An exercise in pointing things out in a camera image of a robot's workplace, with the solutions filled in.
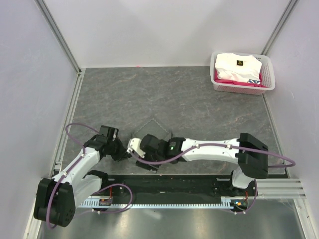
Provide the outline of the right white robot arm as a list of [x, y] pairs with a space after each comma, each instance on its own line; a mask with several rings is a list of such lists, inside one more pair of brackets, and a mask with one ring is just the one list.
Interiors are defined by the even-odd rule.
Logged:
[[146, 166], [199, 160], [222, 161], [237, 165], [232, 171], [228, 190], [234, 196], [246, 191], [255, 179], [268, 178], [268, 147], [248, 133], [222, 141], [201, 141], [172, 137], [168, 141], [147, 134], [129, 141], [128, 152]]

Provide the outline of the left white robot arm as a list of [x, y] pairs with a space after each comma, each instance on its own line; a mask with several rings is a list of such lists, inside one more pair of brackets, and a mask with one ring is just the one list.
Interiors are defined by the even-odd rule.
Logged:
[[76, 209], [90, 196], [112, 196], [112, 190], [122, 186], [111, 184], [107, 173], [93, 169], [106, 156], [114, 161], [127, 158], [119, 130], [103, 125], [81, 143], [70, 134], [70, 126], [66, 126], [66, 134], [81, 147], [80, 152], [61, 172], [41, 179], [37, 188], [33, 216], [45, 222], [49, 230], [68, 226]]

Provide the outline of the grey cloth napkin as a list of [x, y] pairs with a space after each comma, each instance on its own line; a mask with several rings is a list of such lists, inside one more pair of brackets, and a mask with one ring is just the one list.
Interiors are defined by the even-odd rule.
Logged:
[[132, 138], [142, 139], [147, 134], [151, 134], [165, 141], [173, 137], [172, 131], [155, 118], [148, 119], [146, 122], [137, 126], [132, 132]]

